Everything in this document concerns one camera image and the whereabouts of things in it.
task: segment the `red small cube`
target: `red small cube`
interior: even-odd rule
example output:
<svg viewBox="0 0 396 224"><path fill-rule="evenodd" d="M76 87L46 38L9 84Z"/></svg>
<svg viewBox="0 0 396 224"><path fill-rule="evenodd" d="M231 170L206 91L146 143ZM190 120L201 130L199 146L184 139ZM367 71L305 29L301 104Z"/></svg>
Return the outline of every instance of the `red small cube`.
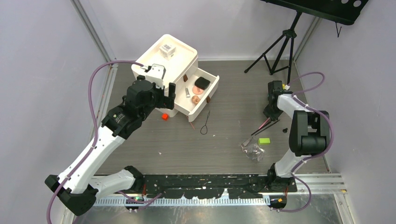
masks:
<svg viewBox="0 0 396 224"><path fill-rule="evenodd" d="M168 120L168 118L169 118L169 115L168 115L168 114L165 114L165 113L164 113L164 114L162 115L162 119L163 119L163 120Z"/></svg>

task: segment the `wood grain surface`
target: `wood grain surface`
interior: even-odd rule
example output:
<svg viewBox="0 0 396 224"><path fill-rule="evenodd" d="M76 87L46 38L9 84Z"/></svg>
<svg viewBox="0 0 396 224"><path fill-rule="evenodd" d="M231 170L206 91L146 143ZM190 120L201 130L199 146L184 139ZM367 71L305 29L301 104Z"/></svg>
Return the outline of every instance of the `wood grain surface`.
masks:
<svg viewBox="0 0 396 224"><path fill-rule="evenodd" d="M265 62L260 61L249 73L243 73L251 63L199 62L199 68L220 76L220 80L210 103L192 123L195 130L180 112L164 121L162 114L154 110L142 127L109 156L97 174L112 174L128 165L135 166L144 174L266 173L289 148L289 132L283 133L282 130L290 129L291 119L283 113L277 124L258 135L271 140L269 145L262 147L265 156L261 162L247 158L239 143L249 138L265 121L262 111L268 104L267 83L273 80L285 82L287 70L270 76ZM281 61L278 67L286 65L287 61ZM296 77L293 67L292 79ZM109 108L121 103L121 97L134 80L130 66L120 64ZM300 89L299 82L291 87L292 91ZM201 135L199 130L205 124L209 111L208 133ZM309 161L298 173L326 173L323 158Z"/></svg>

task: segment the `open drawer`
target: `open drawer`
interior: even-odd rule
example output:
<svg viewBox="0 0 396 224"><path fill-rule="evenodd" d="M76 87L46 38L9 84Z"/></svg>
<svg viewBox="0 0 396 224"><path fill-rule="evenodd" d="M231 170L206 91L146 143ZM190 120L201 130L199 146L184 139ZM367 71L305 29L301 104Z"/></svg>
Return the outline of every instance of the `open drawer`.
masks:
<svg viewBox="0 0 396 224"><path fill-rule="evenodd" d="M197 105L195 105L191 101L191 98L194 96L194 93L192 92L192 88L194 87L195 81L199 77L204 77L207 80L209 80L211 83L201 95L198 95L201 101ZM176 83L176 86L180 85L180 86L184 86L184 88L180 88L176 91L175 109L187 115L189 122L195 120L195 118L197 118L199 113L201 113L202 109L207 104L206 99L208 97L212 98L214 92L217 90L217 87L219 85L219 79L220 79L219 76L214 76L199 68L192 76L188 78L187 82L184 82L183 79L179 79ZM188 91L190 92L191 95L190 98L186 97L185 88L188 88Z"/></svg>

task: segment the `green sponge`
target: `green sponge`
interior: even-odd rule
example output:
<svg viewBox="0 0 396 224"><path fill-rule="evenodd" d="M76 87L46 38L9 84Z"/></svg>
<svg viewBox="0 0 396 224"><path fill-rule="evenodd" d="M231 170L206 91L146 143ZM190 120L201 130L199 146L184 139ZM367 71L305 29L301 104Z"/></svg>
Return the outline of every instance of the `green sponge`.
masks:
<svg viewBox="0 0 396 224"><path fill-rule="evenodd" d="M259 145L269 145L270 143L269 138L259 138Z"/></svg>

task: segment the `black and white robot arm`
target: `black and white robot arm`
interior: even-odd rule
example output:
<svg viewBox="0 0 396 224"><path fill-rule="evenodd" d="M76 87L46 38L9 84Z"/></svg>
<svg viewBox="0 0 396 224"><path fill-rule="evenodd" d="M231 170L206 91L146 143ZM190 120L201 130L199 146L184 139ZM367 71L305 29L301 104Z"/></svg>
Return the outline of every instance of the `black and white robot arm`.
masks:
<svg viewBox="0 0 396 224"><path fill-rule="evenodd" d="M138 192L144 185L142 173L132 166L125 167L113 175L94 177L108 156L128 139L133 131L141 127L142 122L155 108L174 108L176 85L170 83L168 96L165 96L162 81L165 68L153 64L144 67L144 70L146 76L138 76L128 87L127 94L122 98L123 102L111 109L102 120L95 148L91 147L94 143L92 140L67 169L59 175L49 175L45 180L52 192L60 189L57 193L58 198L76 216L86 213L99 198L125 189ZM285 112L292 118L292 125L289 135L290 148L285 156L268 170L266 184L286 187L293 181L293 173L297 170L295 166L299 163L304 164L301 162L304 158L317 155L326 149L330 138L329 126L323 117L298 104L293 99L292 92L283 89L281 81L268 83L268 90L269 104L264 109L264 114L272 120L277 120Z"/></svg>
<svg viewBox="0 0 396 224"><path fill-rule="evenodd" d="M301 106L292 93L283 89L281 81L268 83L269 104L265 107L264 114L271 120L277 120L283 112L292 118L290 148L282 159L268 170L269 184L273 181L287 182L306 163L304 158L322 153L330 143L327 121L314 111ZM326 111L320 112L328 117Z"/></svg>
<svg viewBox="0 0 396 224"><path fill-rule="evenodd" d="M49 175L45 180L46 185L55 192L65 178L69 179L57 196L77 216L87 212L96 199L125 189L138 191L144 184L143 175L132 166L116 174L93 177L108 156L141 127L155 108L174 108L176 85L169 83L168 96L165 96L162 81L165 68L153 64L144 69L146 76L138 76L128 87L123 102L111 109L102 120L96 147L86 160L70 177L67 176L87 155L94 140L67 169L59 175Z"/></svg>

